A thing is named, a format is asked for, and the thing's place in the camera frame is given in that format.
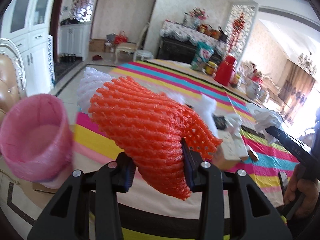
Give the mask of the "person's right hand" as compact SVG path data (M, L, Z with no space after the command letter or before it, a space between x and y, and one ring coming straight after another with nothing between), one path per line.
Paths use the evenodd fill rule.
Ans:
M287 214L285 218L305 218L313 213L318 200L318 179L306 179L305 168L297 164L285 191L283 201Z

